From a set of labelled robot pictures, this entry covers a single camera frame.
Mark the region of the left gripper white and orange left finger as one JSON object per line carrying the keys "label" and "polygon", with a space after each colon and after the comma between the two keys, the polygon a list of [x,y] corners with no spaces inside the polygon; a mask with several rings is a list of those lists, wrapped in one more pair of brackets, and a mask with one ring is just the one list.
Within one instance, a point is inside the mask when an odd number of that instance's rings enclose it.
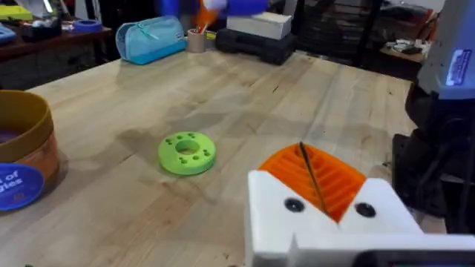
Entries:
{"label": "left gripper white and orange left finger", "polygon": [[336,223],[323,209],[303,143],[284,148],[248,173],[247,266],[336,266],[324,247]]}

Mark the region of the left gripper white and orange right finger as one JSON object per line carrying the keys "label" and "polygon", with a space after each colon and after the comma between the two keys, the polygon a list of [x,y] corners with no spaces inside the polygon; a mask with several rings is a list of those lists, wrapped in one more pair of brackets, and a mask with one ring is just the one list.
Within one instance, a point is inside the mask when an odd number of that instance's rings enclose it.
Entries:
{"label": "left gripper white and orange right finger", "polygon": [[300,196],[340,231],[422,234],[423,231],[384,179],[367,178],[338,158],[300,144],[306,182]]}

